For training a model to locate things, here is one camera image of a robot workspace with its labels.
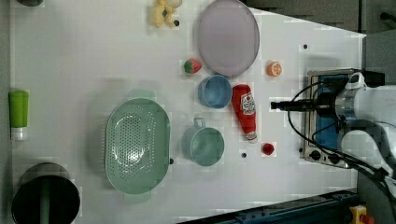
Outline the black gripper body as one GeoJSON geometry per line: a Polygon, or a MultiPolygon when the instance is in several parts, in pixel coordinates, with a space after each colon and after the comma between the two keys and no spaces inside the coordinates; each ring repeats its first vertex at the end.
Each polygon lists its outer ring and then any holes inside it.
{"type": "Polygon", "coordinates": [[[315,99],[272,102],[270,108],[281,111],[316,112],[322,118],[335,118],[335,98],[331,92],[323,92],[315,99]]]}

